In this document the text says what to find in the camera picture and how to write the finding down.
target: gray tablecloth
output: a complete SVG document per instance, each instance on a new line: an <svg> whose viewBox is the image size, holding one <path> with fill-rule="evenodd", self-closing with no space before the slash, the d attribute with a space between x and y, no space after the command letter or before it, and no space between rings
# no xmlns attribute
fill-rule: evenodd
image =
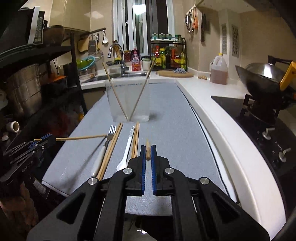
<svg viewBox="0 0 296 241"><path fill-rule="evenodd" d="M138 154L148 138L151 145L156 145L157 154L166 157L171 167L190 178L209 177L225 191L203 131L177 85L159 83L150 84L149 88L150 120L140 123ZM71 137L107 133L112 123L108 99L104 95L86 114ZM104 179L116 172L133 125L123 124ZM71 194L90 178L101 146L102 138L67 141L48 168L43 181ZM145 195L128 197L126 212L138 215L172 214L170 197L155 197L152 193L150 161L146 162Z"/></svg>

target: gas stove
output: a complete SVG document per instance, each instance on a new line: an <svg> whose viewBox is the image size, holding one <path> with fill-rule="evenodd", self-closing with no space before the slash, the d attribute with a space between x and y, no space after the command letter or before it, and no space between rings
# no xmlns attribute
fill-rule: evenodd
<svg viewBox="0 0 296 241"><path fill-rule="evenodd" d="M212 99L236 121L263 156L277 182L288 218L296 206L296 136L277 118L279 110L266 112L249 95L245 99Z"/></svg>

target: faucet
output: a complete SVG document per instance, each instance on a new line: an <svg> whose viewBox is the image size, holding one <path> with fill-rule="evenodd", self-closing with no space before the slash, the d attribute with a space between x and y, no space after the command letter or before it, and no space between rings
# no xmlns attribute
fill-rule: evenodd
<svg viewBox="0 0 296 241"><path fill-rule="evenodd" d="M119 46L119 49L120 49L120 57L121 57L121 64L120 64L120 73L121 74L125 74L127 70L129 70L129 67L126 66L125 62L124 62L124 57L123 57L123 51L122 51L122 47L120 46L119 43L113 43L111 46L110 46L110 49L109 49L109 53L108 53L108 58L111 58L112 57L112 49L114 46L118 45Z"/></svg>

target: chopstick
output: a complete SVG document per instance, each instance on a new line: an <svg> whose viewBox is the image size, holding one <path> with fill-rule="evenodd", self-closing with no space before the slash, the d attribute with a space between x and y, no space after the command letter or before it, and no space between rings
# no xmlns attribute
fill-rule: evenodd
<svg viewBox="0 0 296 241"><path fill-rule="evenodd" d="M151 145L148 138L146 140L146 160L147 161L151 160Z"/></svg>
<svg viewBox="0 0 296 241"><path fill-rule="evenodd" d="M120 102L120 100L119 100L119 97L118 97L118 95L117 95L117 93L116 93L116 91L115 91L114 85L113 85L113 83L112 83L112 81L111 81L111 78L110 78L110 75L109 75L109 73L108 73L108 71L107 71L107 67L106 67L105 63L103 63L103 67L104 67L104 69L105 69L105 72L106 72L106 74L107 74L108 80L109 80L109 82L110 82L110 84L111 84L111 87L112 87L112 89L113 89L113 92L114 92L114 94L115 94L115 97L116 97L116 99L117 99L117 101L118 101L118 104L119 104L119 106L120 106L120 108L121 108L121 110L122 110L122 112L123 112L123 114L124 114L126 120L128 120L128 116L126 115L125 111L123 110L123 107L122 107L121 102Z"/></svg>
<svg viewBox="0 0 296 241"><path fill-rule="evenodd" d="M131 151L131 158L137 157L137 154L138 154L139 127L140 127L140 123L137 122L135 127L135 132L133 135L133 147Z"/></svg>
<svg viewBox="0 0 296 241"><path fill-rule="evenodd" d="M73 141L73 140L83 140L90 138L106 137L107 135L96 135L96 136L85 136L85 137L61 137L56 138L56 141ZM34 141L42 141L43 139L34 139Z"/></svg>
<svg viewBox="0 0 296 241"><path fill-rule="evenodd" d="M121 132L122 126L123 126L122 123L119 123L119 125L117 125L117 127L116 127L116 133L113 136L113 138L111 140L111 143L109 144L109 147L108 147L108 149L107 149L107 151L105 153L104 159L102 161L101 168L100 168L100 170L98 172L98 175L96 176L97 179L99 179L100 181L102 181L102 179L103 179L103 177L105 175L105 172L106 172L108 163L110 161L110 158L111 158L112 152L114 150L115 144L117 142L118 136L119 136L119 134Z"/></svg>
<svg viewBox="0 0 296 241"><path fill-rule="evenodd" d="M138 97L138 99L137 99L137 102L136 102L136 104L135 104L135 106L134 106L134 108L133 108L133 111L131 112L131 116L130 116L130 118L128 119L128 121L130 121L131 118L133 117L133 113L135 112L135 109L136 109L136 107L137 107L137 105L138 105L138 102L139 102L140 97L141 97L141 95L142 95L142 93L143 93L144 87L145 87L146 84L147 84L147 81L148 81L149 75L150 75L150 73L151 73L151 71L152 71L152 68L153 68L153 66L154 66L155 60L156 60L156 58L154 58L154 61L153 61L152 65L151 65L151 67L150 67L150 69L149 69L149 71L148 71L148 73L147 73L147 75L146 75L145 83L144 83L144 85L143 85L143 87L142 87L142 89L141 89L140 95L139 95L139 97Z"/></svg>

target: white plastic spoon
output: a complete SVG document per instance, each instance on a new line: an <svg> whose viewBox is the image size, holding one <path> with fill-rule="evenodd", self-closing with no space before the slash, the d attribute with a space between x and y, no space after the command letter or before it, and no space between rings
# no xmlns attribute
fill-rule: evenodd
<svg viewBox="0 0 296 241"><path fill-rule="evenodd" d="M133 138L133 133L134 133L134 130L135 130L135 126L133 126L131 128L131 132L128 136L128 143L126 144L126 150L124 152L124 155L123 155L123 158L122 158L122 161L118 164L118 166L116 167L116 170L119 171L119 170L122 170L122 169L125 169L128 165L127 163L127 158L128 158L128 152L129 152L129 149L131 147L131 140Z"/></svg>
<svg viewBox="0 0 296 241"><path fill-rule="evenodd" d="M107 43L108 43L108 39L107 39L107 37L106 37L105 30L103 30L103 35L104 35L104 39L103 39L102 44L107 44Z"/></svg>

